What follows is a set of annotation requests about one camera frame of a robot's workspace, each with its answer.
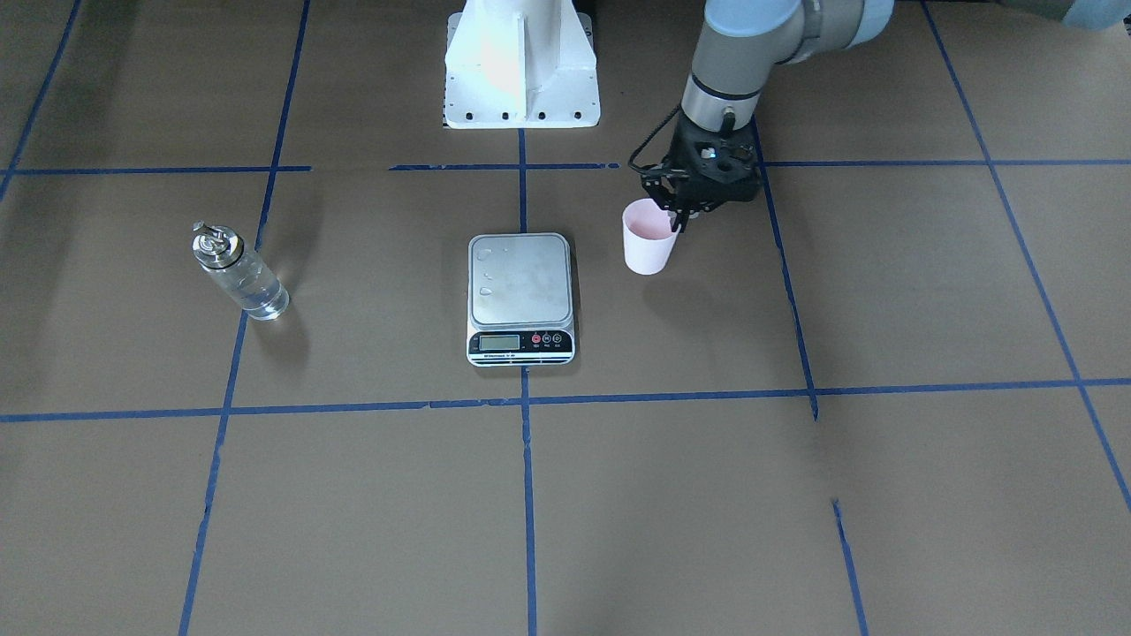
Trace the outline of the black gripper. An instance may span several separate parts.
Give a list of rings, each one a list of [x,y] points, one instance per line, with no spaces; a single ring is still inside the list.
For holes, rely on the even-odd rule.
[[[753,124],[720,134],[679,119],[664,172],[640,170],[640,184],[659,209],[672,210],[676,234],[687,232],[692,213],[710,212],[727,201],[752,201],[763,189]]]

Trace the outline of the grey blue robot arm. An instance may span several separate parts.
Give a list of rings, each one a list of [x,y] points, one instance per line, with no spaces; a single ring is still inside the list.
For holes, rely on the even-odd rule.
[[[708,1],[673,136],[661,162],[627,165],[657,207],[662,235],[727,201],[761,192],[766,165],[756,106],[777,67],[840,52],[877,38],[893,1]]]

